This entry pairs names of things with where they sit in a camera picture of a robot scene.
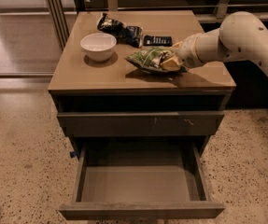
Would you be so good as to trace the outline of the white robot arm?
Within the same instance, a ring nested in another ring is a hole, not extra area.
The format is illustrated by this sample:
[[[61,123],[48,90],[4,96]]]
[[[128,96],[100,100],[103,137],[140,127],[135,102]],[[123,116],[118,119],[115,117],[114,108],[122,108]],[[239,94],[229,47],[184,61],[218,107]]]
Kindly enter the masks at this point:
[[[192,69],[210,62],[252,61],[268,77],[268,29],[248,12],[235,12],[218,29],[188,36],[172,51],[174,55],[161,63],[166,71]]]

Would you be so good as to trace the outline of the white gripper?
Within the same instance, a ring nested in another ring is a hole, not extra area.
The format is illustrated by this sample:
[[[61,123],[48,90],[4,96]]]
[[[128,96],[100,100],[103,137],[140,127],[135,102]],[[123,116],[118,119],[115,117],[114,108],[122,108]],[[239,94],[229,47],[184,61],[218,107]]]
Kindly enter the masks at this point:
[[[198,57],[196,50],[196,42],[200,35],[201,34],[190,35],[183,41],[175,43],[171,48],[176,49],[177,56],[163,61],[161,68],[170,72],[179,71],[181,62],[189,69],[203,66],[204,63]]]

